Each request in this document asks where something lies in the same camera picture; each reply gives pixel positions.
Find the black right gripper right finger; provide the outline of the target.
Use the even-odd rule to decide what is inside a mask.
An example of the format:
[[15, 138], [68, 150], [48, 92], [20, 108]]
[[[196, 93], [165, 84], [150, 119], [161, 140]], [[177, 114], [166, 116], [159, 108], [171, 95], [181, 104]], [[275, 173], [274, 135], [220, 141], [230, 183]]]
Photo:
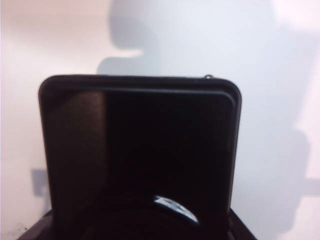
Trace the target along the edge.
[[254, 234], [230, 208], [227, 215], [227, 240], [257, 240]]

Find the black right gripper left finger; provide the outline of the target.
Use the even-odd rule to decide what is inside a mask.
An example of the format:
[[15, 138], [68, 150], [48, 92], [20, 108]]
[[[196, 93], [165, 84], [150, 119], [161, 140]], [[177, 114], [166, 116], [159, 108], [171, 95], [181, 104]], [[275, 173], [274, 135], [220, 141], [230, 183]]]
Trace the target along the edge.
[[54, 231], [52, 228], [53, 215], [49, 210], [31, 228], [27, 229], [18, 240], [53, 240]]

